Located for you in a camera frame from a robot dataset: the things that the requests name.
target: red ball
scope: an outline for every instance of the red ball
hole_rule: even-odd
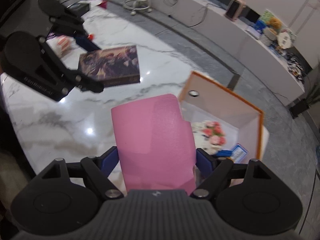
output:
[[[93,34],[89,34],[89,35],[88,35],[88,39],[89,39],[90,41],[92,41],[93,38],[94,38],[94,35],[93,35]]]

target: orange trim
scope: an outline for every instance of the orange trim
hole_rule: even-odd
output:
[[[185,84],[185,86],[183,87],[182,91],[180,92],[179,95],[179,102],[182,102],[185,98],[185,95],[187,93],[188,90],[188,86],[190,85],[191,82],[191,78],[192,75],[196,75],[198,77],[201,77],[209,82],[211,82],[212,84],[215,84],[217,87],[221,88],[222,90],[224,90],[225,92],[228,92],[229,94],[233,95],[234,97],[238,98],[239,100],[241,100],[242,102],[246,103],[247,105],[251,106],[253,109],[257,110],[260,113],[260,117],[259,117],[259,131],[258,131],[258,148],[257,148],[257,153],[256,153],[256,158],[260,159],[261,156],[261,144],[262,144],[262,130],[263,130],[263,116],[264,113],[261,109],[257,108],[255,105],[251,104],[249,101],[245,100],[244,98],[242,98],[241,96],[239,96],[238,94],[236,94],[235,92],[227,89],[226,87],[224,87],[223,85],[215,82],[214,80],[212,80],[211,78],[208,78],[204,75],[202,75],[201,73],[197,72],[197,71],[191,71],[191,74]]]

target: book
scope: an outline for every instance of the book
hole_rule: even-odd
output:
[[[104,87],[140,83],[135,45],[81,54],[78,70],[93,80],[102,82]]]

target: marble table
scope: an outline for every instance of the marble table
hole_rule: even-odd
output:
[[[107,88],[100,94],[73,89],[57,103],[3,74],[7,112],[36,174],[58,157],[79,162],[86,156],[103,154],[116,145],[111,108],[166,93],[177,96],[190,71],[200,70],[166,43],[103,8],[93,7],[83,18],[85,29],[95,34],[94,42],[102,49],[137,45],[140,83]],[[76,69],[79,55],[84,52],[74,43],[61,60],[68,68]],[[119,164],[109,178],[125,191]]]

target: long white counter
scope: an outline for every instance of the long white counter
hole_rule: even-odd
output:
[[[152,7],[171,15],[186,26],[201,21],[208,0],[178,0],[168,6],[163,0],[152,0]],[[247,25],[224,17],[225,10],[209,5],[205,20],[194,27],[254,73],[287,106],[304,93],[304,87],[287,70],[287,63],[279,59],[260,41],[245,31]]]

